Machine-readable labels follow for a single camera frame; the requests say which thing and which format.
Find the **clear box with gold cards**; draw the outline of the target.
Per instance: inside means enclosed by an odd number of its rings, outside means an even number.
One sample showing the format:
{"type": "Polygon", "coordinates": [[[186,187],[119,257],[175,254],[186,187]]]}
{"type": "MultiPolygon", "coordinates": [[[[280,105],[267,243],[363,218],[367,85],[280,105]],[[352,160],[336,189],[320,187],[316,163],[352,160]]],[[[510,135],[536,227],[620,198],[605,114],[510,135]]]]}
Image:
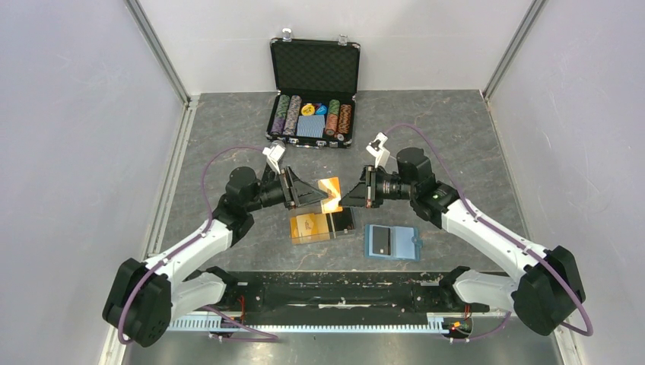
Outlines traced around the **clear box with gold cards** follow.
{"type": "Polygon", "coordinates": [[[290,217],[290,238],[293,245],[337,240],[356,231],[351,208],[332,213],[301,213],[290,217]]]}

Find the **black VIP credit card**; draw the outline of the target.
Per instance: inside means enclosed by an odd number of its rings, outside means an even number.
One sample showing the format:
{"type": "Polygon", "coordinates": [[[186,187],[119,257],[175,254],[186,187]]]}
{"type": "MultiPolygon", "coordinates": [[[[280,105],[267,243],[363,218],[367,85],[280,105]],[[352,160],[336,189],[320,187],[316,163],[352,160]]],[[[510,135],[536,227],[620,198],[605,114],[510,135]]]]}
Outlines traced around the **black VIP credit card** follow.
{"type": "Polygon", "coordinates": [[[372,253],[374,255],[391,255],[391,229],[388,227],[372,226],[372,253]]]}

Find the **light blue card holder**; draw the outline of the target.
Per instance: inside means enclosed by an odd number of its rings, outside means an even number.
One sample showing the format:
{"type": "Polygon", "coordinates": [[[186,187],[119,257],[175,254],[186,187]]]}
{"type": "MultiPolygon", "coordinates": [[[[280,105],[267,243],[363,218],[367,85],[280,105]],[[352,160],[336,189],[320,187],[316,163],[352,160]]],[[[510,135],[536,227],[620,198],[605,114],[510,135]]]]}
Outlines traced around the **light blue card holder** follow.
{"type": "Polygon", "coordinates": [[[380,224],[367,224],[364,229],[364,256],[366,258],[414,261],[421,258],[423,241],[415,227],[386,226],[380,224]],[[374,255],[372,253],[372,226],[388,227],[391,229],[391,255],[374,255]]]}

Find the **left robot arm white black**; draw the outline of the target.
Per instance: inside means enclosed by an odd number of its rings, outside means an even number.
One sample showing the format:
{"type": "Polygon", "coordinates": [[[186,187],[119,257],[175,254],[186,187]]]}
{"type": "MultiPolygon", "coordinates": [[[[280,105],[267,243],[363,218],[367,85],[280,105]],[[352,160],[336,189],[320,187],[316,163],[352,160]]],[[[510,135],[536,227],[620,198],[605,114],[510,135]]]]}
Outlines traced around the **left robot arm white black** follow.
{"type": "Polygon", "coordinates": [[[239,300],[234,279],[224,271],[200,267],[231,248],[254,224],[252,213],[274,205],[287,209],[317,205],[328,193],[298,178],[290,167],[265,168],[259,179],[250,167],[230,175],[217,207],[191,235],[143,262],[125,260],[118,268],[102,318],[119,340],[149,347],[172,321],[204,306],[231,309],[239,300]]]}

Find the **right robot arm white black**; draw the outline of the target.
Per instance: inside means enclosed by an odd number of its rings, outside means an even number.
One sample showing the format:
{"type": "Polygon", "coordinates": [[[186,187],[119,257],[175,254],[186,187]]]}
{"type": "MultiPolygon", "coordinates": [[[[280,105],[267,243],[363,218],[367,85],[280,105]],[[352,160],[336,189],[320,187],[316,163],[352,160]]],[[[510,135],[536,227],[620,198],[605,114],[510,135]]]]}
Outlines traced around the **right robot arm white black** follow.
{"type": "Polygon", "coordinates": [[[400,150],[396,163],[392,173],[366,165],[341,206],[378,208],[386,200],[406,200],[420,219],[466,241],[504,271],[500,276],[466,266],[453,269],[440,282],[445,308],[475,303],[511,311],[539,335],[550,335],[582,309],[586,294],[571,251],[532,243],[483,214],[436,179],[423,149],[400,150]]]}

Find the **gold VIP credit card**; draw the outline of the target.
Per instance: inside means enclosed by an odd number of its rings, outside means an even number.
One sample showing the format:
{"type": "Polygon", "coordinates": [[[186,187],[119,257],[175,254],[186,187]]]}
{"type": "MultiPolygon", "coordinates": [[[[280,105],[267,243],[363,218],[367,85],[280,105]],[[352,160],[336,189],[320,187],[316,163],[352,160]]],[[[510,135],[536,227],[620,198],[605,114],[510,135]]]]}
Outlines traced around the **gold VIP credit card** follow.
{"type": "Polygon", "coordinates": [[[323,214],[341,212],[343,207],[339,203],[342,197],[339,178],[334,176],[320,179],[317,185],[320,190],[323,190],[327,194],[327,198],[320,202],[321,212],[323,214]]]}

